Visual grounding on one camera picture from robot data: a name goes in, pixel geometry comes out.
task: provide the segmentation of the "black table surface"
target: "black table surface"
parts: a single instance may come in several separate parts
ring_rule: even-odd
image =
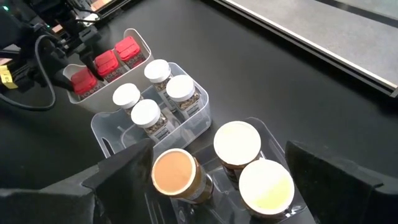
[[[178,63],[208,91],[213,125],[190,151],[211,144],[222,124],[253,116],[283,146],[325,147],[398,177],[397,100],[211,1],[144,0],[101,29],[101,45],[112,48],[127,28],[138,30],[155,58]],[[42,88],[8,96],[33,105],[50,100]],[[40,189],[103,159],[93,114],[71,105],[64,90],[57,97],[44,113],[0,102],[0,187]],[[308,218],[306,211],[286,223]]]

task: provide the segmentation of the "jar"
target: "jar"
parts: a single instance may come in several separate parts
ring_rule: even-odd
[[[283,215],[294,198],[294,182],[279,163],[259,159],[247,165],[239,180],[239,189],[249,213],[258,218]]]
[[[242,170],[260,157],[261,137],[250,124],[232,121],[217,130],[214,149],[228,179],[238,190]]]
[[[124,109],[128,115],[131,115],[132,108],[141,100],[141,92],[132,83],[126,83],[119,86],[113,93],[113,103]]]
[[[173,77],[166,90],[185,119],[189,119],[204,107],[192,78],[187,75]]]
[[[98,74],[107,82],[111,82],[122,76],[126,69],[119,63],[112,50],[97,56],[94,60]]]
[[[169,149],[156,159],[152,182],[160,193],[192,204],[208,200],[213,192],[210,176],[183,149]]]
[[[78,95],[80,100],[89,97],[105,84],[97,80],[88,68],[84,68],[72,75],[70,81],[72,82],[73,91]]]
[[[131,111],[131,119],[134,124],[143,128],[156,144],[175,129],[174,125],[164,116],[153,100],[141,100],[138,102]]]
[[[126,37],[115,45],[115,50],[120,59],[130,68],[138,66],[145,60],[141,47],[132,37]]]
[[[175,103],[166,92],[166,86],[173,77],[169,63],[162,59],[153,60],[145,67],[144,75],[153,84],[168,109],[175,112],[177,110]]]

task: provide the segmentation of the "plastic organizer tray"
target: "plastic organizer tray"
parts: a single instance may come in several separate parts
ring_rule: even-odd
[[[188,75],[176,63],[169,63],[174,75]],[[197,90],[201,94],[204,107],[190,119],[184,120],[179,112],[171,113],[151,85],[143,91],[142,97],[152,99],[161,108],[163,114],[178,126],[166,138],[154,147],[154,159],[162,152],[172,148],[185,148],[199,135],[206,131],[211,125],[209,96],[197,82],[194,81]],[[117,110],[113,113],[98,113],[91,120],[91,129],[98,141],[106,158],[135,144],[136,142],[148,138],[144,130],[137,127],[124,110]]]
[[[124,68],[127,70],[127,72],[121,77],[113,80],[111,83],[105,82],[107,83],[106,86],[102,87],[100,90],[93,93],[84,100],[79,100],[75,93],[67,91],[70,103],[81,106],[82,108],[94,113],[113,112],[119,109],[118,106],[116,106],[112,102],[113,92],[119,86],[125,83],[134,83],[140,90],[145,90],[150,86],[149,80],[144,76],[144,69],[149,62],[154,60],[154,56],[152,55],[152,52],[150,51],[148,45],[145,43],[144,39],[135,29],[127,29],[126,31],[124,31],[123,37],[125,38],[128,36],[133,37],[137,44],[141,47],[141,52],[146,58],[145,61],[143,61],[141,64],[134,67],[133,69],[130,69],[127,67],[127,65],[125,65],[124,62],[121,61],[119,55],[116,54],[116,58],[118,58],[119,63],[124,65]],[[85,67],[85,65],[70,64],[66,66],[63,70],[63,75],[70,80],[73,74]]]
[[[279,162],[288,169],[284,150],[269,132],[266,125],[257,118],[247,118],[244,121],[258,130],[261,136],[262,157]],[[146,200],[152,224],[172,224],[176,222],[179,224],[276,224],[304,211],[307,207],[299,190],[295,188],[293,202],[284,214],[277,218],[263,220],[253,218],[243,205],[240,193],[233,188],[227,178],[213,145],[199,150],[193,156],[213,179],[212,199],[201,205],[190,205],[175,199],[167,201],[165,196],[160,195],[154,189],[149,189],[146,193]]]

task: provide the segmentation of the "wire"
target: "wire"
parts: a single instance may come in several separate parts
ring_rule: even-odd
[[[40,71],[42,72],[42,75],[44,77],[45,82],[47,83],[47,85],[50,88],[51,91],[51,104],[49,104],[48,106],[29,106],[29,105],[23,105],[21,103],[15,102],[9,98],[7,98],[6,96],[4,96],[3,94],[0,94],[0,99],[4,100],[6,103],[15,106],[17,108],[23,109],[23,110],[29,110],[29,111],[48,111],[49,109],[53,108],[55,106],[55,102],[57,100],[56,96],[55,96],[55,92],[54,92],[54,88],[51,84],[50,78],[47,76],[47,73],[44,70],[42,61],[40,59],[40,55],[39,55],[39,44],[43,39],[54,39],[56,42],[58,42],[57,38],[55,38],[52,35],[41,35],[35,42],[35,56],[36,56],[36,60],[37,63],[39,64],[39,68]]]

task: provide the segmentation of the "yellow tag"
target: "yellow tag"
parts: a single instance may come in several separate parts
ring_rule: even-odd
[[[8,89],[15,89],[18,88],[17,85],[12,81],[12,75],[7,68],[7,65],[0,66],[0,78],[1,82],[8,88]]]

